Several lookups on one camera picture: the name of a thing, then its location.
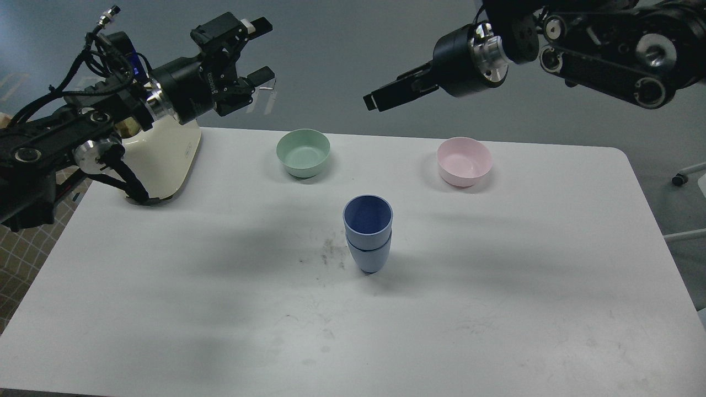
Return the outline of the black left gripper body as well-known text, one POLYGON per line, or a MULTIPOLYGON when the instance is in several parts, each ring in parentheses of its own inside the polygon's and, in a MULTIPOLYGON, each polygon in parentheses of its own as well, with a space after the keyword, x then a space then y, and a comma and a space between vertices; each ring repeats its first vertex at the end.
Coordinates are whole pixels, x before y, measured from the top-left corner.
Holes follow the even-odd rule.
POLYGON ((240 76, 237 61, 249 39, 194 40, 199 53, 152 70, 152 80, 180 124, 214 111, 227 116, 253 101, 254 78, 240 76))

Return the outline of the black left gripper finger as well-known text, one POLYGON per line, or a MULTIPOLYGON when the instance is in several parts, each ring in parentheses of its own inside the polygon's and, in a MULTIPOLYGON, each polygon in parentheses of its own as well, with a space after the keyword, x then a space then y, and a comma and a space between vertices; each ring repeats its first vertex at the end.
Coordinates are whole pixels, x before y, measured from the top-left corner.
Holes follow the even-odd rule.
POLYGON ((275 80, 275 78, 276 76, 272 69, 268 66, 263 66, 243 78, 243 93, 245 95, 252 96, 258 87, 275 80))
POLYGON ((267 18, 254 20, 239 19, 226 12, 197 26, 191 31, 191 38, 202 53, 212 55, 226 52, 229 55, 240 53, 247 43, 273 30, 267 18))

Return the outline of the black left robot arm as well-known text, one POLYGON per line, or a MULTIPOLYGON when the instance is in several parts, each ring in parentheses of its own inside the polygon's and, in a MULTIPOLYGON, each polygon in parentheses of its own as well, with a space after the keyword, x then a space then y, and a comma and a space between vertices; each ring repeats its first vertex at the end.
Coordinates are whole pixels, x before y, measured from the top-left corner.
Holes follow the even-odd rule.
POLYGON ((265 17, 223 13, 191 31, 196 56, 153 68, 128 35, 103 34, 120 11, 104 11, 61 83, 2 127, 2 224, 11 232, 53 224, 58 204, 86 179, 153 203, 124 161, 119 125, 133 121, 145 132, 167 116, 181 125, 210 111, 227 116, 275 78, 267 66, 247 76, 237 71, 245 45, 272 31, 265 17))

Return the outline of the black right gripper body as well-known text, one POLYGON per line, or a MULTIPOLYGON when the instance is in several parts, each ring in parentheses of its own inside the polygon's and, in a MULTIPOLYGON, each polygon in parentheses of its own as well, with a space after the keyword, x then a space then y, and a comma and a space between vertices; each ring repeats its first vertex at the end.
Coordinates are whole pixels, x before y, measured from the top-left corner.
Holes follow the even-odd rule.
POLYGON ((461 98, 505 82, 510 60, 491 25, 466 25, 439 38, 432 60, 412 74, 414 93, 441 88, 461 98))

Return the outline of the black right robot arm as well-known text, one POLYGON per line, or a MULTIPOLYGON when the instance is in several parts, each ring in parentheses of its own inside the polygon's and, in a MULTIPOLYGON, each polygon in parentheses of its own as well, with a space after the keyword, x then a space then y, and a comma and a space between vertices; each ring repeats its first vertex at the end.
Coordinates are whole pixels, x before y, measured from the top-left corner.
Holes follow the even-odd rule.
POLYGON ((568 87, 646 110, 704 82, 703 1, 481 1, 478 13, 439 38, 430 61, 365 95, 368 110, 498 88, 510 65, 536 60, 568 87))

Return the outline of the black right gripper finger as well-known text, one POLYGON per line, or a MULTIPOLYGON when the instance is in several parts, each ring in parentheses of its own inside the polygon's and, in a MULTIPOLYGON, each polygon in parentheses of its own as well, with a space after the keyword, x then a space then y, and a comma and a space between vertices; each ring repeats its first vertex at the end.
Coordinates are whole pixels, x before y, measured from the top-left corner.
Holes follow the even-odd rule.
POLYGON ((431 66, 418 66, 399 75, 373 92, 364 95, 367 110, 386 111, 436 91, 431 66))

